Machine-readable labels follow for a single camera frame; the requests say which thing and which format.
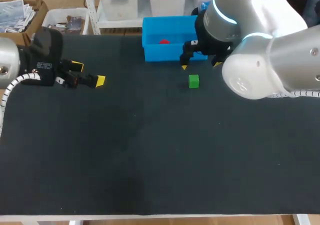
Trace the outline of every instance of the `newspaper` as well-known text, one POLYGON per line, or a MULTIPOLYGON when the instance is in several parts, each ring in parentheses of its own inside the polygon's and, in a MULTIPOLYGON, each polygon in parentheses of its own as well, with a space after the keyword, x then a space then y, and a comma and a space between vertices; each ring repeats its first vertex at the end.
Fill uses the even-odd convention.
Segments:
POLYGON ((23 32, 35 15, 23 0, 0 2, 0 33, 23 32))
POLYGON ((23 0, 0 2, 0 23, 25 18, 23 0))

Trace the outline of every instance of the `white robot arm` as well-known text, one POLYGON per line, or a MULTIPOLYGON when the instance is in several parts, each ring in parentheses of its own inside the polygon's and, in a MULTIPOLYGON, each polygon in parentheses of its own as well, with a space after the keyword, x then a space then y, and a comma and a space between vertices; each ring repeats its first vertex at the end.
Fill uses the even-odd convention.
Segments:
POLYGON ((320 26, 308 29, 287 0, 212 0, 195 28, 198 43, 183 51, 224 62, 223 79, 236 94, 320 97, 320 26))

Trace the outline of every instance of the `cardboard box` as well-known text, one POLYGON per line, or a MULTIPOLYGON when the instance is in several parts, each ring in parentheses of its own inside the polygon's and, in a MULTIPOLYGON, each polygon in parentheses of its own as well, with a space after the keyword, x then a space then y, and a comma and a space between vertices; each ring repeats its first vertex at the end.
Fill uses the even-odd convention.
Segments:
MULTIPOLYGON (((12 0, 0 0, 0 2, 12 1, 12 0)), ((29 24, 25 32, 19 33, 0 33, 0 37, 10 38, 15 44, 22 46, 29 46, 32 35, 42 26, 42 23, 48 12, 47 5, 43 0, 23 0, 25 4, 30 4, 37 14, 33 18, 32 22, 29 24)))

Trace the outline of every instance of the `black table mat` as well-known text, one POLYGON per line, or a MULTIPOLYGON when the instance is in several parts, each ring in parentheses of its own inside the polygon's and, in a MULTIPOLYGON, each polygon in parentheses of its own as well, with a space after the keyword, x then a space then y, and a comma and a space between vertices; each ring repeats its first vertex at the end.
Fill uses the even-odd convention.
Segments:
POLYGON ((320 213, 319 99, 243 99, 209 62, 145 63, 135 36, 66 36, 64 57, 107 83, 14 89, 1 215, 320 213))

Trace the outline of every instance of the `white cable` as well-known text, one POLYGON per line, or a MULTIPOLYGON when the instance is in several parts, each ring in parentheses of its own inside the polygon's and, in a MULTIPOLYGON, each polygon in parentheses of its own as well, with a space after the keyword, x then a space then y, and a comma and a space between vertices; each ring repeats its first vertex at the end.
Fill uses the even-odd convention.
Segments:
POLYGON ((41 80, 39 74, 37 73, 27 73, 21 76, 18 76, 15 80, 13 80, 9 86, 5 89, 4 94, 2 96, 1 104, 0 104, 0 137, 2 133, 3 123, 4 123, 4 116, 5 116, 5 109, 7 105, 7 101, 9 98, 10 93, 12 90, 24 80, 41 80))
POLYGON ((290 91, 290 96, 284 93, 278 93, 272 96, 269 96, 271 99, 279 99, 279 98, 287 98, 287 97, 312 97, 312 98, 320 98, 320 91, 307 91, 307 90, 300 90, 300 91, 290 91))

